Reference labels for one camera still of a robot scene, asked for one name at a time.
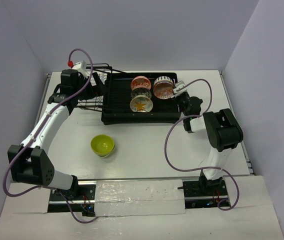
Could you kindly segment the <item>orange blue geometric bowl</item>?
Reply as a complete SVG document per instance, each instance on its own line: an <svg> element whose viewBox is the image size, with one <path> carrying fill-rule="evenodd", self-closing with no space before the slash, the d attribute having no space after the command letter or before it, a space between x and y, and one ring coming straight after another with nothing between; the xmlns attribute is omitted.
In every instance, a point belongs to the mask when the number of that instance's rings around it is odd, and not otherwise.
<svg viewBox="0 0 284 240"><path fill-rule="evenodd" d="M153 87L153 94L160 100L168 100L174 96L173 86L170 83L158 83Z"/></svg>

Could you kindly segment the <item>white bowl pink rim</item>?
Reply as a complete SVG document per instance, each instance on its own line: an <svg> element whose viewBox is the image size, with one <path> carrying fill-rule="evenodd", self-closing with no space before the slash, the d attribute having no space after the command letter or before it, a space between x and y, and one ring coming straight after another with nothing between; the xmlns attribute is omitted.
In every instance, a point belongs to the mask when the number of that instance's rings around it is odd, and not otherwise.
<svg viewBox="0 0 284 240"><path fill-rule="evenodd" d="M161 84L161 83L166 83L166 84L170 84L170 85L174 85L173 80L168 77L168 76L159 76L155 79L154 81L154 85L156 84Z"/></svg>

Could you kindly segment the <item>black leaf pattern bowl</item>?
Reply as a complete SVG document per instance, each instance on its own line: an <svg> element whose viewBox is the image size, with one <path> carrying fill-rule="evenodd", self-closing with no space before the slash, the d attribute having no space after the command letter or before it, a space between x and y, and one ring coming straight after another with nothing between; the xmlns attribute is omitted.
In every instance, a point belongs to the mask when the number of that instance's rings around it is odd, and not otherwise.
<svg viewBox="0 0 284 240"><path fill-rule="evenodd" d="M131 91L130 96L132 99L134 99L137 96L143 95L149 99L152 98L152 93L148 88L144 88L144 87L138 87L135 88Z"/></svg>

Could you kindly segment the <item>orange floral bowl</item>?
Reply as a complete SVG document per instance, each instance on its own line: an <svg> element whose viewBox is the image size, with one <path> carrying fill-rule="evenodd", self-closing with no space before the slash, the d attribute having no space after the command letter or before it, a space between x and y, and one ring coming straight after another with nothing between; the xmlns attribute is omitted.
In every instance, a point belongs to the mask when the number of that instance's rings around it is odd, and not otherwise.
<svg viewBox="0 0 284 240"><path fill-rule="evenodd" d="M152 88L151 81L145 76L137 76L130 83L131 90L135 90L137 88L145 88L150 90Z"/></svg>

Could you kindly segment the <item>leaf pattern white bowl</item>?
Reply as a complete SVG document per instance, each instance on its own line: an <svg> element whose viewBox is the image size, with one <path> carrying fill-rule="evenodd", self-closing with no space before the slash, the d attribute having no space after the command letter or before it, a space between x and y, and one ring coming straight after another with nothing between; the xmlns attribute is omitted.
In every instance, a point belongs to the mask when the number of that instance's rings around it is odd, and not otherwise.
<svg viewBox="0 0 284 240"><path fill-rule="evenodd" d="M148 113L153 109L154 104L150 98L139 95L130 101L129 107L133 112Z"/></svg>

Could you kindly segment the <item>green bowl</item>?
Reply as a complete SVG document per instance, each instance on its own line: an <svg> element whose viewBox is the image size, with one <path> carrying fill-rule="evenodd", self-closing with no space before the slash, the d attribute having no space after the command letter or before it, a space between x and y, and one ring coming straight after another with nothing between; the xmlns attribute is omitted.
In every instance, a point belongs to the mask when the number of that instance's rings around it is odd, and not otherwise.
<svg viewBox="0 0 284 240"><path fill-rule="evenodd" d="M115 149L115 142L110 136L100 134L92 138L90 147L97 156L107 157Z"/></svg>

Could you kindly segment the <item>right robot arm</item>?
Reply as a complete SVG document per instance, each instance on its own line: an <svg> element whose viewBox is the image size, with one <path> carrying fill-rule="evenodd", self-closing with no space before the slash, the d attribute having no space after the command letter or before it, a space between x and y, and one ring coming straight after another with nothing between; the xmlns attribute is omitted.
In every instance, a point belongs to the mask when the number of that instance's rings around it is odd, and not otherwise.
<svg viewBox="0 0 284 240"><path fill-rule="evenodd" d="M243 131L229 108L218 112L206 112L201 117L190 117L183 120L184 130L195 133L205 130L211 145L206 166L214 169L203 169L199 177L199 191L211 195L222 185L223 171L231 150L243 141Z"/></svg>

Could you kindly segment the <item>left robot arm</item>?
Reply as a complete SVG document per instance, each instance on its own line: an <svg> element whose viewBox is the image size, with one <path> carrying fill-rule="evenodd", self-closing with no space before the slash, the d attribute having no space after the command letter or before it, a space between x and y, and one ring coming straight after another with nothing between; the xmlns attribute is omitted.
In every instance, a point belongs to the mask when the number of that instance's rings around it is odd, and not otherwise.
<svg viewBox="0 0 284 240"><path fill-rule="evenodd" d="M98 73L65 69L60 83L48 98L44 114L28 137L19 145L11 145L7 151L9 169L17 183L55 189L68 200L80 193L78 178L55 169L48 157L51 143L64 121L81 101L91 100L104 94L104 84Z"/></svg>

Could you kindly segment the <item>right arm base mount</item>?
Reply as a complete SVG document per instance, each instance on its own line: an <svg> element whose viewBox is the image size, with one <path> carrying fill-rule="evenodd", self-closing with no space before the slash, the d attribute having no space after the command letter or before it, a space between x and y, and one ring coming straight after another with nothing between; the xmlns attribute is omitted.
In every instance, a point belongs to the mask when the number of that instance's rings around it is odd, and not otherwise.
<svg viewBox="0 0 284 240"><path fill-rule="evenodd" d="M225 181L222 179L218 185L202 188L199 180L184 180L182 186L177 188L184 194L184 205L186 209L229 208L228 191Z"/></svg>

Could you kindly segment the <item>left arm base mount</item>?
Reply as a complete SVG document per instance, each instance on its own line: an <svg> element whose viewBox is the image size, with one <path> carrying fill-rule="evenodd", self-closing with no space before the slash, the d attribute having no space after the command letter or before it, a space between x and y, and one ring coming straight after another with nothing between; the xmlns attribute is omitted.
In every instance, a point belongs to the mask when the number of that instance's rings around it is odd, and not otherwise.
<svg viewBox="0 0 284 240"><path fill-rule="evenodd" d="M67 198L73 213L80 213L82 217L95 217L95 193L96 181L80 181L78 183L77 195ZM52 190L48 200L48 213L69 213L67 202L58 191Z"/></svg>

